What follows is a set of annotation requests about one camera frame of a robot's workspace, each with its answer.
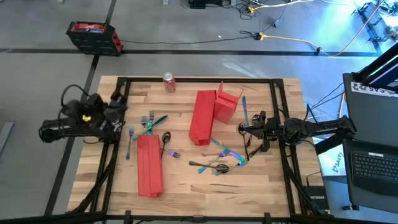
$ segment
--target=wooden table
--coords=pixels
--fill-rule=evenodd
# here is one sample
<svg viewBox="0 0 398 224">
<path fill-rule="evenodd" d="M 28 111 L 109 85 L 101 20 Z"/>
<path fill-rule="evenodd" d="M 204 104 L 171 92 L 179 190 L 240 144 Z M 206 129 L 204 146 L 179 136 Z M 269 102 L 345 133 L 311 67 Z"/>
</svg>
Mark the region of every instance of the wooden table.
<svg viewBox="0 0 398 224">
<path fill-rule="evenodd" d="M 114 91 L 117 77 L 102 77 L 98 93 L 107 101 Z M 285 93 L 290 117 L 304 118 L 305 107 L 298 79 L 286 78 Z M 207 163 L 214 159 L 221 149 L 210 144 L 196 146 L 188 137 L 192 111 L 198 90 L 217 90 L 219 83 L 177 83 L 175 93 L 167 93 L 162 82 L 134 82 L 130 89 L 126 111 L 126 125 L 123 127 L 116 164 L 108 214 L 123 215 L 131 210 L 134 215 L 178 215 L 217 217 L 263 217 L 264 212 L 272 217 L 289 217 L 280 149 L 277 141 L 271 143 L 267 152 L 256 154 L 244 167 L 234 168 L 230 173 L 215 176 L 211 169 L 198 174 L 199 167 L 189 166 L 189 161 Z M 251 118 L 261 110 L 272 117 L 269 85 L 263 83 L 225 83 L 224 91 L 239 95 L 244 90 Z M 281 104 L 277 91 L 278 103 Z M 128 128 L 143 129 L 141 116 L 148 116 L 154 110 L 155 119 L 165 114 L 169 118 L 154 129 L 160 137 L 170 131 L 172 138 L 166 149 L 182 154 L 180 159 L 171 156 L 163 158 L 164 192 L 159 198 L 139 197 L 137 194 L 136 144 L 132 144 L 132 156 L 126 160 Z M 243 139 L 237 126 L 244 121 L 241 101 L 229 124 L 214 121 L 213 138 L 226 147 L 244 155 Z M 249 152 L 255 150 L 261 141 L 255 140 Z M 73 184 L 68 209 L 75 208 L 94 185 L 102 144 L 85 144 Z M 307 142 L 297 147 L 302 179 L 320 170 L 313 146 Z M 220 163 L 236 164 L 233 157 L 220 159 Z M 322 185 L 320 175 L 309 177 L 312 185 Z M 294 204 L 300 212 L 297 191 L 292 184 Z M 103 190 L 99 196 L 102 205 Z"/>
</svg>

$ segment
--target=soda can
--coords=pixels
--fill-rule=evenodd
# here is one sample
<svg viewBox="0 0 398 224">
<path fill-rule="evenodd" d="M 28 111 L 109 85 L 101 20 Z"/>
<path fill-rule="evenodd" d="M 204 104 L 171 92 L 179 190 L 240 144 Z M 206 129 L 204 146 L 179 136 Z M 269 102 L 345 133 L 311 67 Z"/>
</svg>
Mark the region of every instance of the soda can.
<svg viewBox="0 0 398 224">
<path fill-rule="evenodd" d="M 164 88 L 166 89 L 167 92 L 169 93 L 174 93 L 175 92 L 175 79 L 173 74 L 170 72 L 166 72 L 163 74 L 163 83 L 164 83 Z"/>
</svg>

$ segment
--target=laptop keyboard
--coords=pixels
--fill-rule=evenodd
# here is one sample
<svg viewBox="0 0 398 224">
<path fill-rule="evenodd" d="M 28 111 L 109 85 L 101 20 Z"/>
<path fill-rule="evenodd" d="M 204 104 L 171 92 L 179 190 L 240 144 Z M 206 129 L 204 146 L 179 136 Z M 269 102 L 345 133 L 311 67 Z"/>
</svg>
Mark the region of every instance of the laptop keyboard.
<svg viewBox="0 0 398 224">
<path fill-rule="evenodd" d="M 353 153 L 354 175 L 398 183 L 398 160 L 388 155 L 372 156 Z"/>
</svg>

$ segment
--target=concrete floor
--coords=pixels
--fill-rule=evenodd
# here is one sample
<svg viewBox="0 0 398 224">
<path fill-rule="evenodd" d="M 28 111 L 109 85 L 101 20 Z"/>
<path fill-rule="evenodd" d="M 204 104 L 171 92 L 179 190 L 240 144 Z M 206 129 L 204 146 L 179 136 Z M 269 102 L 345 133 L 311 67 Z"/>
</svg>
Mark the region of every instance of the concrete floor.
<svg viewBox="0 0 398 224">
<path fill-rule="evenodd" d="M 282 1 L 269 0 L 269 4 Z M 0 3 L 0 49 L 74 49 L 65 35 L 71 21 L 104 21 L 110 1 L 6 0 Z M 321 1 L 288 6 L 284 23 L 270 28 L 268 35 L 307 39 L 326 51 L 341 50 L 362 26 L 352 6 Z M 261 26 L 280 16 L 282 8 L 265 9 Z M 146 42 L 194 42 L 239 37 L 240 30 L 258 31 L 260 17 L 239 19 L 234 9 L 184 9 L 179 0 L 169 6 L 160 1 L 118 0 L 111 25 L 124 40 Z M 364 31 L 347 49 L 375 52 Z M 125 49 L 274 50 L 306 51 L 305 43 L 251 39 L 216 44 L 139 45 L 124 43 Z M 37 129 L 44 119 L 56 118 L 62 90 L 71 83 L 84 86 L 92 56 L 80 54 L 8 54 L 0 52 L 0 126 L 16 124 L 0 154 L 0 219 L 42 215 L 49 199 L 66 141 L 44 144 Z M 374 57 L 242 56 L 242 55 L 123 55 L 100 57 L 90 91 L 95 92 L 102 75 L 295 77 L 302 84 L 305 102 L 313 105 L 342 82 L 344 72 L 355 72 Z M 71 91 L 68 98 L 79 98 Z M 339 100 L 316 110 L 321 120 L 335 119 Z M 81 139 L 76 139 L 54 213 L 67 206 L 77 168 Z M 397 222 L 398 215 L 361 208 L 341 211 L 349 203 L 346 185 L 325 181 L 332 214 L 337 217 Z"/>
</svg>

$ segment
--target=red box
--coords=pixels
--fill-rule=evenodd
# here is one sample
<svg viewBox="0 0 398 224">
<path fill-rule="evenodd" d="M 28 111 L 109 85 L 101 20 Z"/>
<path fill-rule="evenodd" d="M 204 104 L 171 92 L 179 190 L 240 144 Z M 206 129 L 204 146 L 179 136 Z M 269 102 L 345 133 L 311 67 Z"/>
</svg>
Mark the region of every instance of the red box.
<svg viewBox="0 0 398 224">
<path fill-rule="evenodd" d="M 217 99 L 215 104 L 215 119 L 221 121 L 222 123 L 228 124 L 232 115 L 236 110 L 238 101 L 243 93 L 243 90 L 239 97 L 233 96 L 223 92 L 223 82 L 221 82 L 220 87 L 217 91 Z"/>
<path fill-rule="evenodd" d="M 216 91 L 198 91 L 193 109 L 189 138 L 198 146 L 210 144 Z"/>
<path fill-rule="evenodd" d="M 138 195 L 159 197 L 163 192 L 162 159 L 158 135 L 140 135 L 137 141 Z"/>
</svg>

